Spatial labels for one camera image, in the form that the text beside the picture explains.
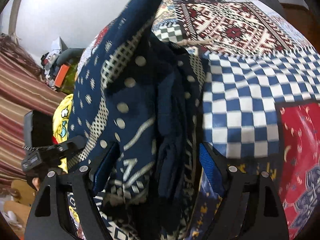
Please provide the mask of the person's left hand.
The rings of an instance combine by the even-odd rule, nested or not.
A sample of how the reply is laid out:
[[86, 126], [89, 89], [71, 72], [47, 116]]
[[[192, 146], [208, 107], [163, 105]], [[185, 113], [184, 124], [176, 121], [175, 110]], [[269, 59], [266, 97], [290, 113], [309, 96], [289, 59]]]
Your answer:
[[36, 191], [39, 191], [40, 186], [41, 186], [41, 181], [39, 178], [33, 178], [32, 184], [35, 187]]

